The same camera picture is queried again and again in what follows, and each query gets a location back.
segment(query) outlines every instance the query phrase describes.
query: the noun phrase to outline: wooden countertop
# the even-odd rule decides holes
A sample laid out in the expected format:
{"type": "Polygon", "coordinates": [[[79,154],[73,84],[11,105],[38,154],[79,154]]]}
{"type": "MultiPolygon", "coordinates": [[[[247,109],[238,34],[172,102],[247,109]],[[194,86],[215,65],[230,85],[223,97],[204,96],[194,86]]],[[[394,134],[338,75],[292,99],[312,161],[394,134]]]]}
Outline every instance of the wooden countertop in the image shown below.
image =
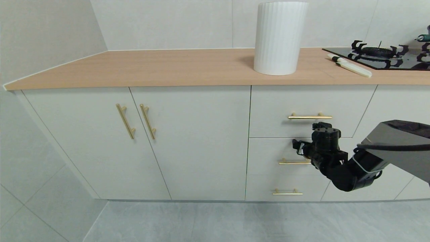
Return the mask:
{"type": "Polygon", "coordinates": [[[302,48],[297,71],[253,70],[254,49],[109,51],[6,84],[6,90],[219,85],[430,85],[430,71],[373,70],[365,78],[335,65],[320,48],[302,48]]]}

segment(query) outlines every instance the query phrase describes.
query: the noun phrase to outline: drawer front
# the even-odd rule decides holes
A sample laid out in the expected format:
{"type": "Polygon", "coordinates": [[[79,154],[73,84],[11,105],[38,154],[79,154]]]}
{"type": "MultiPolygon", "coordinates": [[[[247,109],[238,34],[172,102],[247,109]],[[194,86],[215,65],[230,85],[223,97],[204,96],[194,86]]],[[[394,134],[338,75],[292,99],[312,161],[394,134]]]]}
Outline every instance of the drawer front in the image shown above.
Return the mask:
{"type": "MultiPolygon", "coordinates": [[[[348,152],[349,158],[353,154],[356,139],[341,138],[341,150],[348,152]]],[[[319,175],[319,170],[306,162],[303,156],[297,155],[292,147],[292,138],[250,138],[248,148],[248,175],[319,175]]]]}
{"type": "Polygon", "coordinates": [[[375,85],[253,86],[250,137],[310,137],[312,123],[324,121],[352,137],[375,91],[375,85]],[[292,119],[289,116],[332,116],[292,119]]]}
{"type": "Polygon", "coordinates": [[[329,180],[323,175],[248,175],[246,201],[320,201],[329,180]],[[302,195],[273,195],[295,193],[302,195]]]}

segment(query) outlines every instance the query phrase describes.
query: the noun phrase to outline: white vase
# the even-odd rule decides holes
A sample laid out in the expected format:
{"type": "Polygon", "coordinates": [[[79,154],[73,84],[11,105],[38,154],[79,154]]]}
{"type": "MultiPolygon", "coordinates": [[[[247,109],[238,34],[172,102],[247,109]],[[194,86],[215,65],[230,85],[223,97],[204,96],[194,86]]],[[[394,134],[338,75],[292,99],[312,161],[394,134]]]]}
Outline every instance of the white vase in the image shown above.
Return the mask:
{"type": "Polygon", "coordinates": [[[254,70],[267,75],[296,71],[308,3],[258,5],[254,70]]]}

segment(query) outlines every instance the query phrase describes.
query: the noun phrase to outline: gas stove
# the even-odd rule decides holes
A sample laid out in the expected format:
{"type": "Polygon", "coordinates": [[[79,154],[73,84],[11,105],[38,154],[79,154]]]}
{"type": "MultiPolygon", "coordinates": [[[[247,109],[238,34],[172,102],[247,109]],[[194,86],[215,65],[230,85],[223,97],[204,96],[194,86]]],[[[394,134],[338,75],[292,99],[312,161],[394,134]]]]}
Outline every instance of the gas stove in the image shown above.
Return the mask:
{"type": "Polygon", "coordinates": [[[323,50],[363,64],[375,70],[430,71],[430,42],[421,49],[409,49],[407,45],[364,47],[366,43],[356,40],[349,47],[324,48],[323,50]]]}

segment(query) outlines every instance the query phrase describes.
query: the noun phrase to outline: brass bar handle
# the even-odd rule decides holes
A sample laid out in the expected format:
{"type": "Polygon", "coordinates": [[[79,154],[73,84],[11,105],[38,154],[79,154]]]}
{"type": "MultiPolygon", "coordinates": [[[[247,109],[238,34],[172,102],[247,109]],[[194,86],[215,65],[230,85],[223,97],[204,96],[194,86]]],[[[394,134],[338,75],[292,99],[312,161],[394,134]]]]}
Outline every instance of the brass bar handle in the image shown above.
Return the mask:
{"type": "Polygon", "coordinates": [[[306,161],[288,162],[285,158],[282,158],[282,162],[279,162],[279,164],[311,164],[311,162],[309,159],[306,159],[306,161]]]}
{"type": "Polygon", "coordinates": [[[288,116],[288,119],[332,119],[333,116],[324,116],[323,113],[318,113],[318,116],[296,116],[296,113],[293,112],[291,116],[288,116]]]}
{"type": "Polygon", "coordinates": [[[293,192],[279,192],[279,190],[276,188],[272,195],[303,195],[303,193],[298,192],[296,188],[294,188],[293,192]]]}
{"type": "Polygon", "coordinates": [[[157,129],[151,127],[151,123],[149,122],[149,119],[148,119],[148,114],[146,113],[146,112],[148,112],[149,107],[145,107],[143,104],[141,104],[140,109],[142,110],[143,117],[145,118],[146,125],[149,128],[149,132],[151,133],[151,137],[153,140],[155,140],[155,131],[157,131],[157,129]]]}
{"type": "Polygon", "coordinates": [[[136,129],[135,128],[132,128],[132,129],[130,128],[130,125],[129,125],[129,123],[128,123],[125,115],[124,115],[124,112],[127,110],[127,107],[125,107],[125,106],[121,107],[121,105],[119,105],[117,103],[117,109],[118,109],[118,112],[120,112],[120,116],[123,119],[124,125],[126,126],[126,129],[127,129],[128,133],[130,135],[130,138],[132,140],[134,140],[134,132],[136,131],[136,129]]]}

